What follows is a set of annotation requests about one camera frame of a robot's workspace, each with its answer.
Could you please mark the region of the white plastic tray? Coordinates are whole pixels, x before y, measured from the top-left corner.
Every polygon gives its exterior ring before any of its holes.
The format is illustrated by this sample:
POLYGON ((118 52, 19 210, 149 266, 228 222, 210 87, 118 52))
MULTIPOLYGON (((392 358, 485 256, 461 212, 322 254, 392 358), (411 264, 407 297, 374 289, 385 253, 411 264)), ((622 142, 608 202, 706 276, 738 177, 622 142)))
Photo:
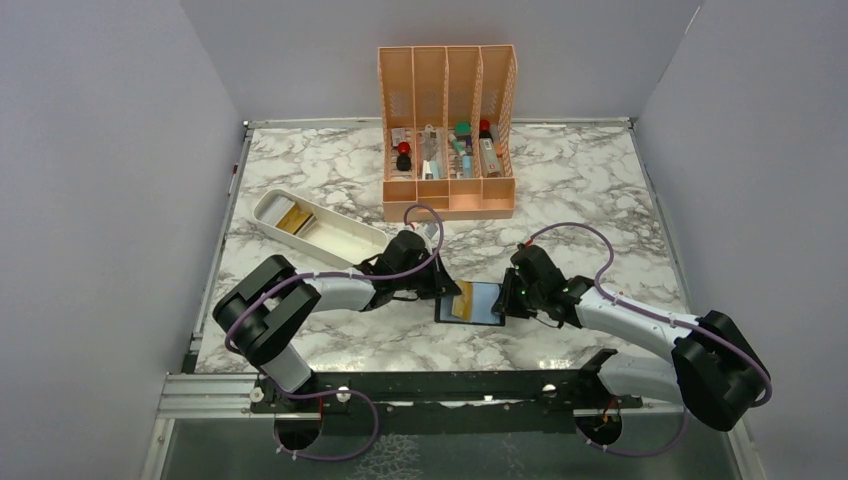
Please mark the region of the white plastic tray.
POLYGON ((266 236, 342 269, 383 252, 389 243, 384 231, 282 189, 266 191, 254 206, 251 220, 266 236), (258 216, 278 196, 296 205, 276 226, 261 222, 258 216))

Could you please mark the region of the red cap bottle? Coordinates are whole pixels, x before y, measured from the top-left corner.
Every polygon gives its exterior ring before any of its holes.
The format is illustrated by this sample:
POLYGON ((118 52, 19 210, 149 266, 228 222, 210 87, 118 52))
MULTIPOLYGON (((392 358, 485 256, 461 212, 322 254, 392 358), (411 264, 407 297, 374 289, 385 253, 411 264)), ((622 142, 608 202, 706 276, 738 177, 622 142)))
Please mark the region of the red cap bottle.
POLYGON ((486 119, 481 119, 480 122, 479 122, 479 137, 480 138, 488 138, 488 139, 493 138, 493 136, 491 134, 490 122, 486 119))

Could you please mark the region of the grey stapler box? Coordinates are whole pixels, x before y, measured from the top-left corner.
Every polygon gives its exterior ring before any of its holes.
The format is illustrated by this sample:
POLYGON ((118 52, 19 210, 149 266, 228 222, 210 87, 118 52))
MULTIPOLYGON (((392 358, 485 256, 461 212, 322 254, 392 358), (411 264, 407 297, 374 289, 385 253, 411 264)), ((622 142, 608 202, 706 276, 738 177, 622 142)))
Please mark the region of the grey stapler box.
POLYGON ((479 150, 482 161, 482 175, 484 178, 501 177, 502 164, 497 155, 495 143, 491 138, 479 139, 479 150))

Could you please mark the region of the gold credit card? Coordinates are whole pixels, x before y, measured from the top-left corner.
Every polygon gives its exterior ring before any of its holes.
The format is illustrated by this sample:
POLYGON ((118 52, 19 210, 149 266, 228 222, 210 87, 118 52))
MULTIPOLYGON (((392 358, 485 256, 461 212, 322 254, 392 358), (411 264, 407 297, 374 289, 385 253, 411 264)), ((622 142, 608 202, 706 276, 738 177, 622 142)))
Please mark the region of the gold credit card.
POLYGON ((473 283, 458 281, 457 286, 460 293, 452 298, 450 314, 462 321, 467 321, 471 318, 473 309, 473 283))

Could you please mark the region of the black leather card holder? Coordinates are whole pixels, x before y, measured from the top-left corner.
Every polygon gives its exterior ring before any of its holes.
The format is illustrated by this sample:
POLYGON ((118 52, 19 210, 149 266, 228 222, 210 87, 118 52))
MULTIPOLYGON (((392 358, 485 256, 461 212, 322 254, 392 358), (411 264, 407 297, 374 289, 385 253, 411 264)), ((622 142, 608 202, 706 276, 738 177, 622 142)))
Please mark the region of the black leather card holder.
POLYGON ((506 323, 504 314, 495 313, 493 308, 501 293, 501 285, 489 282, 456 282, 460 293, 436 300, 434 320, 436 323, 464 324, 502 327, 506 323))

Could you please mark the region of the green cap item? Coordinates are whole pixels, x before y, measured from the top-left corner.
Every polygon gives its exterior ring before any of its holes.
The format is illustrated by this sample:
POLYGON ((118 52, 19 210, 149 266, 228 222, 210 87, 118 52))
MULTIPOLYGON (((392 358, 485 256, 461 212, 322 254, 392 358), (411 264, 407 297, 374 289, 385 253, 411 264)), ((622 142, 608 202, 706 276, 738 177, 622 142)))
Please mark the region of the green cap item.
POLYGON ((454 129, 454 134, 457 137, 464 137, 471 135, 471 125, 469 122, 459 122, 456 124, 454 129))

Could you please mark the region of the black round item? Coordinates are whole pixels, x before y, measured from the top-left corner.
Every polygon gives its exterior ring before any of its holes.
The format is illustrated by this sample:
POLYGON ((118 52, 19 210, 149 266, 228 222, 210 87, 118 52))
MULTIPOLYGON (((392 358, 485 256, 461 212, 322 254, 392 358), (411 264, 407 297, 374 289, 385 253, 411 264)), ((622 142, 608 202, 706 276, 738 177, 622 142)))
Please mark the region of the black round item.
POLYGON ((400 172, 410 172, 412 170, 411 157, 406 154, 400 154, 396 158, 395 165, 397 170, 400 172))

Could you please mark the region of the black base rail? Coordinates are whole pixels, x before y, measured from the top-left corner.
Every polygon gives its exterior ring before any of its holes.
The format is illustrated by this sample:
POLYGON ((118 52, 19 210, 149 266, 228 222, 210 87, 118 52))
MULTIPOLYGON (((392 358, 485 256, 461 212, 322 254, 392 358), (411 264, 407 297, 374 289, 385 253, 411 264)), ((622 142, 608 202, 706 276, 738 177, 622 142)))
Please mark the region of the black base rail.
POLYGON ((328 436, 542 432, 571 434, 576 416, 636 409, 637 397, 612 397, 590 369, 470 372, 320 372, 301 399, 255 382, 250 411, 284 432, 328 436))

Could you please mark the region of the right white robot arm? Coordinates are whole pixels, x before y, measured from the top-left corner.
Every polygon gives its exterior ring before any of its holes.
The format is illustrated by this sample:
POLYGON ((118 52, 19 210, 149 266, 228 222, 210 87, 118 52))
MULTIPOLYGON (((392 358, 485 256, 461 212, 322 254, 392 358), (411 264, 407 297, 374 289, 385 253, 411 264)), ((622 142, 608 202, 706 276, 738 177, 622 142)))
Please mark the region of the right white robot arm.
POLYGON ((701 423, 729 431, 769 398, 771 377, 727 315, 675 314, 614 295, 584 276, 567 278, 547 252, 523 246, 510 259, 495 314, 556 327, 599 331, 648 351, 613 353, 577 380, 579 398, 600 407, 614 396, 638 396, 684 407, 701 423))

